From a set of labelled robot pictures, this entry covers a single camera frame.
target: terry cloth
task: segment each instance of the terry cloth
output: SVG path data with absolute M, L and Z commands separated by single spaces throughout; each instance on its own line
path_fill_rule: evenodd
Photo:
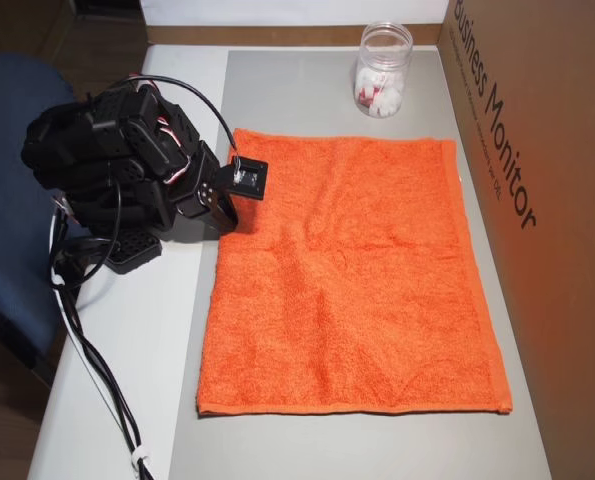
M 268 180 L 220 240 L 201 414 L 512 409 L 453 141 L 235 136 Z

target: cardboard box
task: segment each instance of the cardboard box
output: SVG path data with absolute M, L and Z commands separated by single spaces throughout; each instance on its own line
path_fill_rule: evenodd
M 595 1 L 451 0 L 439 50 L 554 478 L 595 478 Z

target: wire bundle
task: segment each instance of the wire bundle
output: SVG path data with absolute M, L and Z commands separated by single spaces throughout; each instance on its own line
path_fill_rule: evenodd
M 215 106 L 199 90 L 180 80 L 159 75 L 130 75 L 128 78 L 113 84 L 112 87 L 135 81 L 148 81 L 153 84 L 155 88 L 157 88 L 157 86 L 154 84 L 154 81 L 170 83 L 189 90 L 199 97 L 199 99 L 202 100 L 215 114 L 226 131 L 228 140 L 235 150 L 235 175 L 238 174 L 240 159 L 239 154 L 237 153 L 235 138 L 217 108 L 215 108 Z M 68 218 L 59 208 L 55 209 L 50 233 L 49 282 L 50 286 L 55 290 L 57 303 L 62 311 L 68 335 L 72 340 L 82 363 L 86 367 L 90 378 L 95 384 L 95 387 L 115 419 L 118 427 L 122 431 L 126 446 L 131 452 L 133 467 L 135 468 L 139 479 L 153 480 L 153 476 L 145 464 L 145 459 L 148 458 L 148 455 L 142 445 L 141 434 L 135 417 L 128 406 L 128 402 L 126 401 L 115 376 L 110 370 L 110 367 L 97 348 L 95 348 L 84 335 L 84 329 L 81 320 L 79 319 L 79 314 L 77 313 L 76 297 L 73 293 L 74 290 L 90 280 L 93 275 L 101 269 L 102 265 L 108 260 L 117 247 L 117 238 L 119 236 L 119 228 L 121 224 L 121 186 L 118 181 L 112 178 L 109 178 L 109 182 L 115 189 L 117 210 L 110 238 L 90 236 L 67 239 Z M 101 259 L 87 274 L 83 275 L 82 278 L 77 281 L 66 284 L 63 281 L 63 278 L 55 272 L 55 267 L 60 256 L 70 259 L 79 259 L 93 255 L 100 255 Z

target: blue chair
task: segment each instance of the blue chair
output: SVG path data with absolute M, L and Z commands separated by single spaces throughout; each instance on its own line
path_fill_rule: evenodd
M 44 358 L 60 322 L 47 282 L 53 204 L 20 153 L 32 120 L 74 100 L 52 67 L 0 54 L 0 340 L 49 385 Z

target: plastic jar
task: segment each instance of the plastic jar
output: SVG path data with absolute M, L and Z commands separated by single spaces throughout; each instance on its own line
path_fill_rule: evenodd
M 413 36 L 395 23 L 364 29 L 355 72 L 355 103 L 371 117 L 384 118 L 401 107 Z

